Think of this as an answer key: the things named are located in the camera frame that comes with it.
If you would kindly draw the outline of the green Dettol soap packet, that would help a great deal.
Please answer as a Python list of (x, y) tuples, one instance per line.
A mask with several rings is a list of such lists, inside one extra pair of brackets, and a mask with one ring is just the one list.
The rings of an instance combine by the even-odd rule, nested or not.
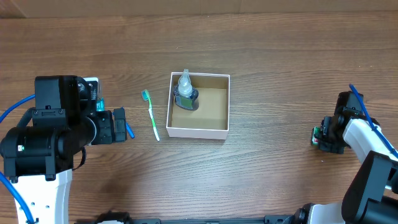
[(320, 133), (321, 133), (321, 129), (319, 127), (314, 127), (312, 129), (312, 135), (311, 135), (311, 140), (310, 140), (311, 145), (313, 145), (313, 146), (319, 145)]

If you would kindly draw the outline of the green white toothbrush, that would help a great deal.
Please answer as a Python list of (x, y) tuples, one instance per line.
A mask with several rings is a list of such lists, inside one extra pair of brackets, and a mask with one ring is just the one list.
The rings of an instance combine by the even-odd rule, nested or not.
[(158, 130), (157, 130), (157, 127), (156, 127), (155, 119), (154, 119), (154, 114), (153, 114), (153, 109), (152, 109), (152, 101), (151, 101), (151, 97), (150, 97), (149, 91), (147, 89), (145, 89), (145, 90), (143, 90), (141, 92), (141, 94), (142, 94), (143, 100), (147, 101), (148, 104), (149, 104), (148, 112), (149, 112), (149, 116), (150, 116), (150, 119), (151, 119), (154, 136), (155, 136), (156, 141), (159, 142), (160, 141), (160, 137), (159, 137), (159, 133), (158, 133)]

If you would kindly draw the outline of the purple soap pump bottle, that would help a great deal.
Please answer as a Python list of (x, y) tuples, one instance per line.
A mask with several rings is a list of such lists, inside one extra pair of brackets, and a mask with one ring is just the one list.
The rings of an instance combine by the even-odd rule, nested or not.
[(174, 102), (182, 109), (195, 111), (199, 107), (199, 92), (193, 87), (188, 69), (185, 69), (174, 86)]

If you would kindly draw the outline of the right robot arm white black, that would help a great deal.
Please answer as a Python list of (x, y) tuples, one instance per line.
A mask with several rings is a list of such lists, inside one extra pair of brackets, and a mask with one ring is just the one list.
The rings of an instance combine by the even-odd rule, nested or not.
[(338, 95), (333, 116), (324, 117), (313, 134), (318, 148), (342, 154), (350, 147), (361, 162), (342, 201), (346, 223), (397, 223), (397, 200), (384, 195), (397, 192), (397, 159), (379, 137), (381, 130), (364, 111), (363, 95), (344, 91)]

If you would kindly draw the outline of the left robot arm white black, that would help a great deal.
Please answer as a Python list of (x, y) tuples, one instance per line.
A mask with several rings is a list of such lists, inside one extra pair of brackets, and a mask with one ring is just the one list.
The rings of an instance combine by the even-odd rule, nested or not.
[(127, 139), (124, 108), (100, 109), (97, 78), (36, 77), (35, 106), (1, 141), (1, 182), (19, 223), (68, 223), (75, 154)]

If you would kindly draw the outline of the blue toothbrush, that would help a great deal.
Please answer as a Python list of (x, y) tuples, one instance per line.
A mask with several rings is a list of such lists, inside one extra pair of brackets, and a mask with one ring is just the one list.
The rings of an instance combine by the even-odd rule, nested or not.
[(126, 130), (128, 132), (128, 134), (130, 135), (131, 139), (135, 138), (135, 135), (133, 133), (133, 130), (131, 129), (130, 125), (128, 123), (126, 123)]

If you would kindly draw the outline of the white toothpaste tube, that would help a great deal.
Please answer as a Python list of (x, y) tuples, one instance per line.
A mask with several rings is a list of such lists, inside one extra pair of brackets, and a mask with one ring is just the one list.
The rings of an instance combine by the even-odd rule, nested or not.
[(97, 111), (104, 111), (104, 98), (102, 96), (102, 85), (97, 77), (84, 78), (90, 88), (90, 97), (88, 99), (88, 106), (90, 112), (95, 113)]

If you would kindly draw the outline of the white cardboard box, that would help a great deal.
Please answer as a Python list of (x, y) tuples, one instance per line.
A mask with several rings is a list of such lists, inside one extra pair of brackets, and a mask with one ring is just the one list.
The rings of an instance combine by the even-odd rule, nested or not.
[(198, 92), (198, 108), (185, 110), (175, 104), (174, 86), (182, 72), (170, 77), (166, 129), (173, 138), (225, 140), (229, 133), (230, 76), (214, 73), (190, 73)]

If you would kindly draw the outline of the black base frame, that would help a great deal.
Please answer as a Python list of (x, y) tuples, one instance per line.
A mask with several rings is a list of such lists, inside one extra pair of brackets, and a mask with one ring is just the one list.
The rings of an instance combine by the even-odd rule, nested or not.
[(95, 220), (77, 220), (75, 224), (121, 223), (121, 224), (276, 224), (306, 223), (312, 203), (298, 208), (293, 215), (266, 215), (263, 218), (207, 218), (161, 220), (159, 218), (134, 219), (128, 212), (102, 213)]

